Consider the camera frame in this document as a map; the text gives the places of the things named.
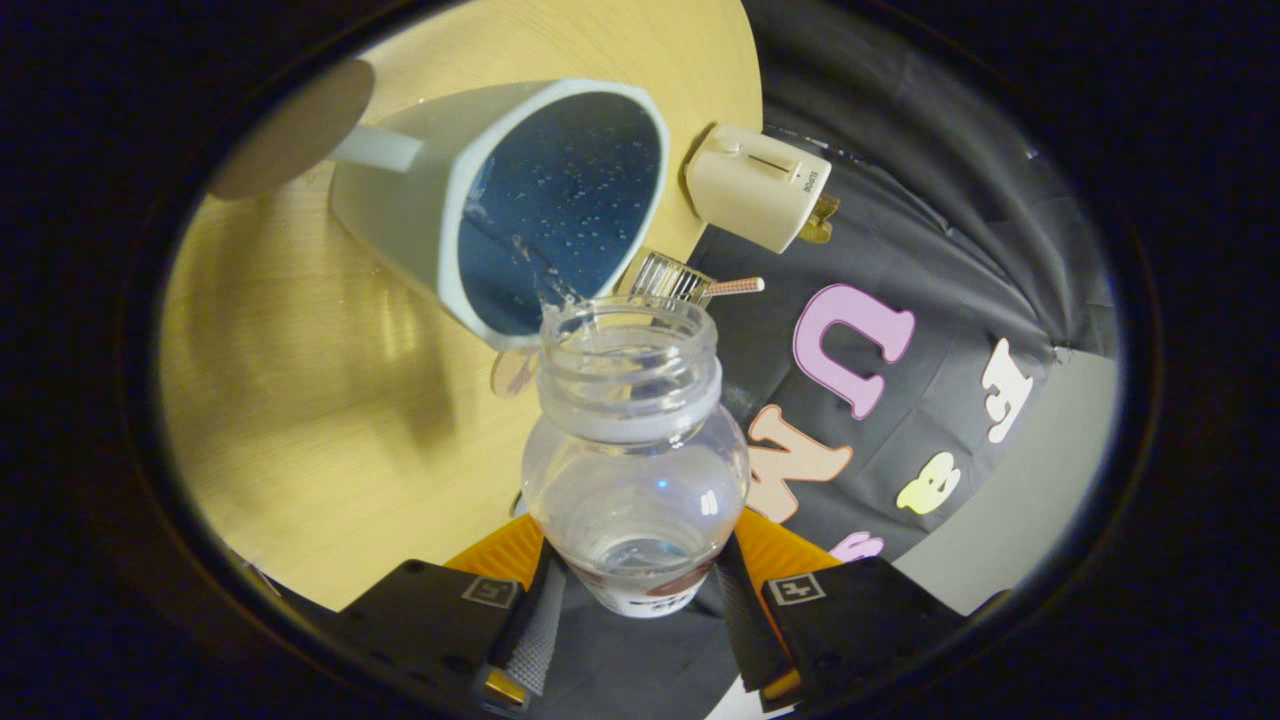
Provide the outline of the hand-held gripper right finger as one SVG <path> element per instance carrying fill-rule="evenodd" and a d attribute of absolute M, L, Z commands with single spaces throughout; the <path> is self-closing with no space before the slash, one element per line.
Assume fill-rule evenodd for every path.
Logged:
<path fill-rule="evenodd" d="M 840 562 L 750 509 L 716 575 L 739 674 L 767 711 L 876 707 L 966 625 L 891 562 Z"/>

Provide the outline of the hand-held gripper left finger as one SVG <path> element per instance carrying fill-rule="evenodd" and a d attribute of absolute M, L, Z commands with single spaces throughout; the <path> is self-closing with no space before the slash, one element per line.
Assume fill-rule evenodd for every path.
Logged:
<path fill-rule="evenodd" d="M 442 565 L 408 559 L 339 610 L 291 607 L 439 716 L 525 716 L 545 691 L 567 568 L 529 516 Z"/>

